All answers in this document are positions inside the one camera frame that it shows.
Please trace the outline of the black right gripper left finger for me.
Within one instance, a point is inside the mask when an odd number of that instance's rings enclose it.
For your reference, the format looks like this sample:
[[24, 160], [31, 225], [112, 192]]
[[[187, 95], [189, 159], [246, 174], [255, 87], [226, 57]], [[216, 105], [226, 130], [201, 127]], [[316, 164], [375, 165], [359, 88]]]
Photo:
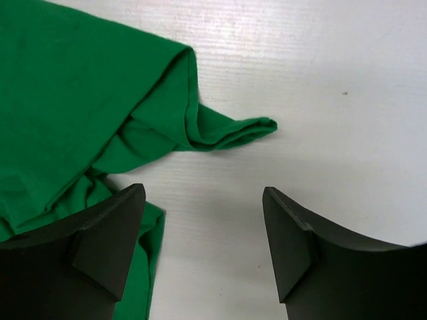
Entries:
[[122, 300], [145, 189], [1, 243], [2, 319], [111, 319]]

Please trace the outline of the green t-shirt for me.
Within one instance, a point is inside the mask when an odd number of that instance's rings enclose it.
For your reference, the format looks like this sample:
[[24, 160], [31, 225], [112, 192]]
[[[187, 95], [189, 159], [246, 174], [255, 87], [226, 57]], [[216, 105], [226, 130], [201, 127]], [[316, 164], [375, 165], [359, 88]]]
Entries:
[[[273, 133], [199, 100], [187, 45], [47, 1], [1, 2], [1, 243], [119, 191], [108, 175]], [[145, 200], [111, 319], [147, 319], [165, 213]]]

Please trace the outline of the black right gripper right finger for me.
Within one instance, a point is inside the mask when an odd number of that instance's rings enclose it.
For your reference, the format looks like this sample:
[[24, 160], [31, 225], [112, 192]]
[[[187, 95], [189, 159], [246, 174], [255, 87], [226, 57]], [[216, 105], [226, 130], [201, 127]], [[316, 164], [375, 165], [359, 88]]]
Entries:
[[425, 319], [426, 245], [351, 231], [274, 187], [262, 197], [281, 303], [289, 319]]

